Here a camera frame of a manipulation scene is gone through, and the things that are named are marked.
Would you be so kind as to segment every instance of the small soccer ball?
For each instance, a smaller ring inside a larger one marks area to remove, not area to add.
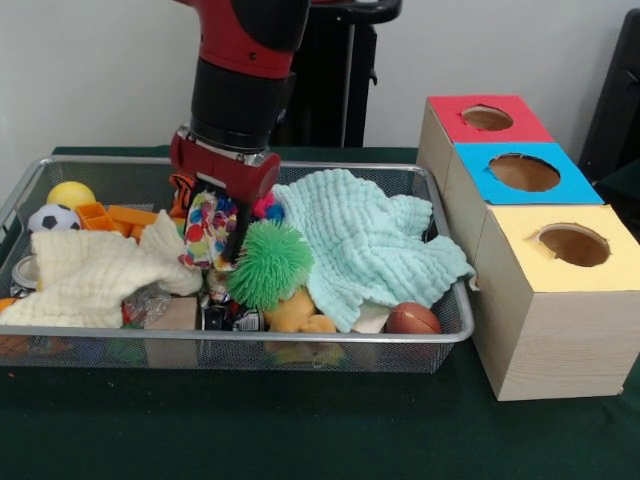
[[[30,232],[60,232],[80,230],[80,219],[64,205],[51,203],[40,207],[28,222]]]

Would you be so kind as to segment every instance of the yellow lid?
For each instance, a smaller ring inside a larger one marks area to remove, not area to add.
[[[490,210],[535,292],[640,290],[640,245],[610,206]]]

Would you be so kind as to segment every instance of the wire mesh basket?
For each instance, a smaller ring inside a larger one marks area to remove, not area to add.
[[[284,163],[278,183],[325,168],[348,168],[388,196],[430,200],[434,215],[425,240],[449,234],[435,182],[415,165]],[[168,160],[148,158],[54,156],[33,164],[0,210],[0,297],[9,296],[13,266],[31,253],[27,220],[55,185],[76,180],[105,205],[159,211],[171,206],[173,171]],[[463,281],[432,310],[440,335],[0,327],[0,365],[433,373],[473,332]]]

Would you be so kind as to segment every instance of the clear plastic bag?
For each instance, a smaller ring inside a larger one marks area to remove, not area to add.
[[[164,315],[170,301],[171,294],[158,283],[136,290],[122,302],[125,324],[138,328],[150,325]]]

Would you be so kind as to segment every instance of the blue square top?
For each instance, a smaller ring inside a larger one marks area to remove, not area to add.
[[[492,205],[604,203],[557,143],[456,143],[455,148],[480,195]],[[560,182],[545,192],[528,192],[506,185],[496,177],[489,163],[509,154],[543,160],[556,169]]]

